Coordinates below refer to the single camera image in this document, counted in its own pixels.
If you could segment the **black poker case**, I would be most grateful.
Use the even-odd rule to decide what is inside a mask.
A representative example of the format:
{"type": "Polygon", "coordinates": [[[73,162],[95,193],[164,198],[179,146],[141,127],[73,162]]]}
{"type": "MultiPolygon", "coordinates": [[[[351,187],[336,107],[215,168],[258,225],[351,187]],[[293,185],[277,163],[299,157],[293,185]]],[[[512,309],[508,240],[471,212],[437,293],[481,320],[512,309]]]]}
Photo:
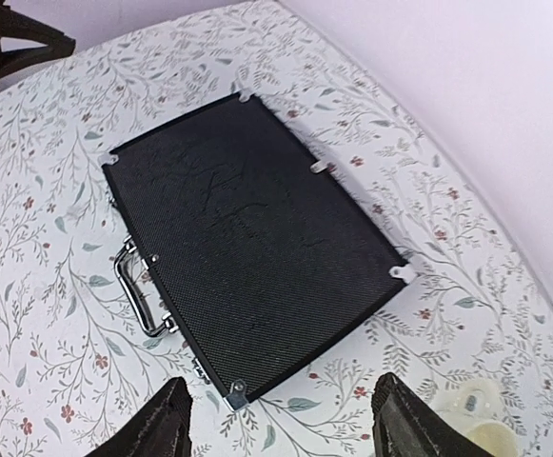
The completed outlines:
{"type": "Polygon", "coordinates": [[[128,238],[113,267],[145,333],[183,334],[237,411],[338,344],[415,279],[411,264],[253,94],[110,151],[128,238]]]}

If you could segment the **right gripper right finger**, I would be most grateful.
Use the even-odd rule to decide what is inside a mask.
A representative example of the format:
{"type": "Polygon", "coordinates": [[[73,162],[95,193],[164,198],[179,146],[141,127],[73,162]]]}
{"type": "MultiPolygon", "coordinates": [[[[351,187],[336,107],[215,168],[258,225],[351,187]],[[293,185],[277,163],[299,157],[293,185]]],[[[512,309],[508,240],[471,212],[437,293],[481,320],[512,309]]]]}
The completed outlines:
{"type": "Polygon", "coordinates": [[[484,456],[392,372],[381,375],[371,397],[377,456],[484,456]]]}

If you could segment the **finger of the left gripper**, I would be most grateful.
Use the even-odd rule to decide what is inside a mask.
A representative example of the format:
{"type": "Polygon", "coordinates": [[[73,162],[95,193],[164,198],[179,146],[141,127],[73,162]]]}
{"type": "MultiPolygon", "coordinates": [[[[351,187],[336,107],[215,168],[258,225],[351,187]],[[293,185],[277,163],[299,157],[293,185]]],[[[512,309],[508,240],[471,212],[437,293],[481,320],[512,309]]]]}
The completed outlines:
{"type": "Polygon", "coordinates": [[[69,57],[75,40],[0,1],[0,79],[26,68],[69,57]]]}

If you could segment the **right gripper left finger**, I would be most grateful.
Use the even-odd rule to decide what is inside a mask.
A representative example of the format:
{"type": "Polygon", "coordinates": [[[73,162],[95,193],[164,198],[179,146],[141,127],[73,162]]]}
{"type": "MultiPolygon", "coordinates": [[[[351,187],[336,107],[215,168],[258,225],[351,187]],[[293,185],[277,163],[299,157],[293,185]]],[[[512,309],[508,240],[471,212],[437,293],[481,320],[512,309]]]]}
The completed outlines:
{"type": "Polygon", "coordinates": [[[191,396],[182,377],[169,379],[90,457],[191,455],[191,396]]]}

